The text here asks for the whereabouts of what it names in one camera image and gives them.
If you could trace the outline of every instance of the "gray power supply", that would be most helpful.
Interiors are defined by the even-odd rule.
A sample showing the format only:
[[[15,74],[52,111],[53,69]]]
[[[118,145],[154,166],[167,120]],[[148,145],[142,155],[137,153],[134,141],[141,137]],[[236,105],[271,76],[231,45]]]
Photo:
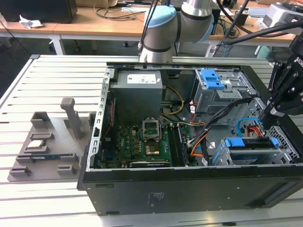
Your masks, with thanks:
[[[120,71],[110,92],[116,98],[119,124],[138,125],[146,118],[157,119],[162,99],[159,71]]]

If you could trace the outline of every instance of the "table leg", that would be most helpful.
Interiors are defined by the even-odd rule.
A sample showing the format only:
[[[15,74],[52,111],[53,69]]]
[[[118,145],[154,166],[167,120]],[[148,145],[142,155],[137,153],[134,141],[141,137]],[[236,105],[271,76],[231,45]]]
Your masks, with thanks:
[[[218,44],[219,44],[219,41],[210,40],[209,41],[209,46],[206,50],[205,57],[212,58],[214,56],[214,53],[217,49]]]
[[[7,38],[7,37],[4,37],[4,38],[1,38],[1,37],[0,37],[0,42],[3,43],[3,45],[4,45],[6,48],[10,48],[10,47],[11,47],[9,38]]]
[[[90,43],[91,43],[92,50],[96,51],[97,50],[97,42],[96,42],[96,40],[91,40]]]
[[[65,49],[63,40],[60,38],[53,38],[53,45],[55,47],[57,55],[65,55]]]
[[[261,46],[258,46],[258,47],[256,48],[256,51],[255,51],[255,56],[257,56],[257,55],[258,55],[258,53],[259,53],[260,49],[261,49]]]
[[[177,52],[181,53],[182,52],[182,48],[183,48],[183,43],[178,43]]]

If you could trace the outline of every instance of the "floor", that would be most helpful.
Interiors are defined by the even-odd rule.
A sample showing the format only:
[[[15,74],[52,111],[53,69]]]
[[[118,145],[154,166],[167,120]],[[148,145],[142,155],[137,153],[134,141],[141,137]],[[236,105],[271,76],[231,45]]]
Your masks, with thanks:
[[[55,54],[49,50],[48,39],[21,39],[22,45],[31,54]],[[17,40],[11,39],[12,47],[7,49],[0,46],[0,97],[10,86],[16,75],[20,72],[30,54],[27,53]],[[137,42],[128,42],[128,47],[123,47],[121,41],[97,41],[97,51],[92,51],[89,40],[79,40],[81,50],[76,51],[76,43],[73,40],[64,40],[64,47],[67,55],[137,55]],[[206,44],[184,44],[183,52],[179,56],[200,56],[204,57],[206,53]],[[255,46],[234,46],[228,53],[228,57],[255,57]],[[221,47],[216,57],[223,55],[224,48]]]

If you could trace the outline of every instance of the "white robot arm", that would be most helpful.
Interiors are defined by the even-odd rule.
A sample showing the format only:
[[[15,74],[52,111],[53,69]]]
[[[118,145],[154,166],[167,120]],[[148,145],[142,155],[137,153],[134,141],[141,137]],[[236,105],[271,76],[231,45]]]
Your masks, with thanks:
[[[211,0],[187,0],[181,11],[157,6],[142,41],[140,62],[172,62],[171,46],[177,42],[199,42],[207,39],[214,26]],[[150,18],[145,14],[145,21]]]

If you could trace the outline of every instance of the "slotted aluminum table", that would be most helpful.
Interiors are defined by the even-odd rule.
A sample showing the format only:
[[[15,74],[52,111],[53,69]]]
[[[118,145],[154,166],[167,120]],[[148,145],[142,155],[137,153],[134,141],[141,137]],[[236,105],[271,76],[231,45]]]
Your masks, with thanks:
[[[0,100],[0,226],[221,226],[235,222],[252,226],[303,226],[303,191],[271,209],[223,210],[194,213],[99,217],[86,192],[76,182],[15,184],[7,181],[35,111],[64,117],[62,97],[74,97],[79,116],[95,111],[107,61],[137,61],[135,57],[47,56],[30,59]],[[180,63],[236,63],[250,65],[267,85],[272,66],[261,59],[177,57]],[[293,121],[303,130],[303,117]]]

